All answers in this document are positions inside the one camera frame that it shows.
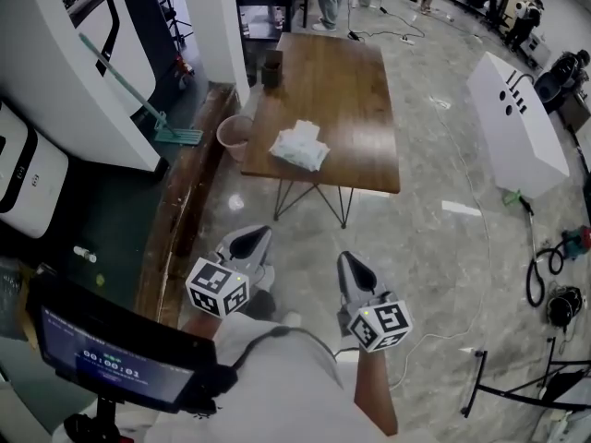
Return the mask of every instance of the tissue pile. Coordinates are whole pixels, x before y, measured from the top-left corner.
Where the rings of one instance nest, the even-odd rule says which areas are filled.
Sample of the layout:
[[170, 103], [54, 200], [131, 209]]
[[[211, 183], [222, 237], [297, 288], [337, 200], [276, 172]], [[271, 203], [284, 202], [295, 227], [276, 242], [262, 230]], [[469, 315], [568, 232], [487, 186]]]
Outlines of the tissue pile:
[[318, 171], [330, 151], [316, 140], [319, 131], [313, 123], [297, 120], [293, 129], [279, 132], [269, 152], [309, 171]]

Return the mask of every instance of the wooden table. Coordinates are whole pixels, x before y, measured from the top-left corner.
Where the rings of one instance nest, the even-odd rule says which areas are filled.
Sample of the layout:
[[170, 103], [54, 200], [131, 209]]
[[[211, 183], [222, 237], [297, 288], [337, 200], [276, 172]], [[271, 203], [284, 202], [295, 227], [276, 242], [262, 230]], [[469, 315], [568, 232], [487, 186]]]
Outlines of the wooden table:
[[[284, 33], [277, 49], [283, 51], [283, 82], [260, 97], [242, 174], [281, 179], [275, 220], [315, 188], [345, 228], [353, 189], [400, 191], [392, 106], [380, 49], [294, 33]], [[319, 126], [318, 140], [331, 149], [318, 172], [269, 153], [279, 131], [293, 128], [297, 120]], [[282, 195], [283, 180], [290, 185]], [[293, 182], [309, 182], [312, 187], [283, 207]], [[341, 216], [320, 184], [339, 187]], [[346, 213], [342, 186], [351, 188]]]

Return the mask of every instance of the wooden baseboard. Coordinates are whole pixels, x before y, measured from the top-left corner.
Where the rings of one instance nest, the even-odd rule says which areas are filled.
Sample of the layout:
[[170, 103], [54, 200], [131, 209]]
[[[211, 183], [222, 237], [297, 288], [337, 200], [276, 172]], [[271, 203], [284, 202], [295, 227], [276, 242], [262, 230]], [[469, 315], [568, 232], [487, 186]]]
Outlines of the wooden baseboard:
[[190, 254], [223, 154], [216, 130], [237, 111], [234, 86], [211, 84], [195, 120], [195, 127], [203, 130], [203, 139], [198, 146], [185, 146], [178, 152], [151, 227], [135, 311], [169, 327], [177, 326]]

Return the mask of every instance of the sneaker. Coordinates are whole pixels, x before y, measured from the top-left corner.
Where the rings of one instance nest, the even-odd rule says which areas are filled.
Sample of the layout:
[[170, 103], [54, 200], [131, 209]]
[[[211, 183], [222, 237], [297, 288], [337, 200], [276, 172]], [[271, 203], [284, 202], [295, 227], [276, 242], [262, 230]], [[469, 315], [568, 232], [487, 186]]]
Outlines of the sneaker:
[[326, 28], [324, 26], [324, 23], [315, 23], [315, 24], [312, 25], [312, 29], [314, 31], [329, 31], [329, 32], [336, 31], [336, 28], [333, 28], [333, 29]]

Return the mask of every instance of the gray floor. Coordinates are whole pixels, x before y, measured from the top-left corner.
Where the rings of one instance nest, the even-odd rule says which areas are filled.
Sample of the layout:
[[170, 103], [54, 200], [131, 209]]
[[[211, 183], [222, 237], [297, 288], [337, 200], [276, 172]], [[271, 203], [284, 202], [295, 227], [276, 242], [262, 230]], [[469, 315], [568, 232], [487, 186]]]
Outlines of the gray floor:
[[[414, 46], [392, 35], [366, 39], [366, 43], [381, 47], [388, 74], [401, 193], [384, 196], [356, 191], [345, 231], [316, 193], [273, 222], [277, 182], [243, 177], [238, 166], [225, 156], [195, 254], [214, 247], [235, 228], [253, 223], [271, 225], [271, 261], [277, 273], [273, 293], [278, 306], [297, 310], [304, 326], [333, 349], [339, 346], [336, 258], [345, 249], [370, 258], [407, 301], [415, 320], [412, 335], [387, 352], [392, 384], [401, 379], [405, 357], [424, 334], [452, 336], [466, 331], [474, 320], [468, 334], [452, 340], [427, 337], [409, 356], [405, 380], [392, 391], [402, 429], [427, 427], [442, 443], [526, 440], [539, 416], [539, 410], [533, 407], [480, 394], [468, 420], [459, 413], [476, 371], [476, 360], [465, 348], [486, 348], [489, 362], [484, 382], [508, 389], [539, 375], [548, 352], [546, 338], [562, 338], [561, 331], [544, 323], [542, 310], [532, 309], [525, 300], [530, 258], [525, 216], [518, 204], [503, 206], [504, 193], [491, 177], [486, 145], [466, 87], [468, 76], [485, 51], [522, 66], [496, 44], [499, 40], [493, 34], [448, 1], [434, 2], [434, 16], [449, 22], [446, 16], [452, 15], [453, 24], [467, 33], [420, 15], [408, 0], [383, 0], [383, 5], [414, 21], [427, 34], [425, 39], [411, 37]], [[314, 6], [310, 21], [318, 14]], [[299, 18], [301, 15], [294, 22], [298, 30]], [[341, 8], [338, 26], [332, 35], [345, 37], [346, 6]], [[369, 32], [409, 30], [397, 18], [376, 9], [354, 9], [351, 27]], [[496, 43], [470, 33], [489, 35]], [[247, 112], [254, 113], [258, 93], [255, 88]], [[484, 209], [492, 269], [483, 219], [441, 207], [443, 200], [471, 208], [476, 208], [476, 203], [456, 147], [440, 120], [451, 130], [465, 158], [476, 198]], [[560, 240], [563, 229], [588, 223], [579, 160], [560, 124], [554, 123], [571, 178], [534, 203], [538, 241], [548, 239], [552, 244]], [[338, 198], [335, 189], [324, 190], [333, 200]], [[576, 285], [587, 293], [587, 268], [587, 257], [569, 263], [559, 277], [560, 284]], [[546, 264], [540, 270], [547, 270]], [[185, 317], [189, 313], [186, 307]], [[587, 323], [588, 313], [583, 310], [565, 356], [584, 359], [589, 355], [589, 339], [584, 336]]]

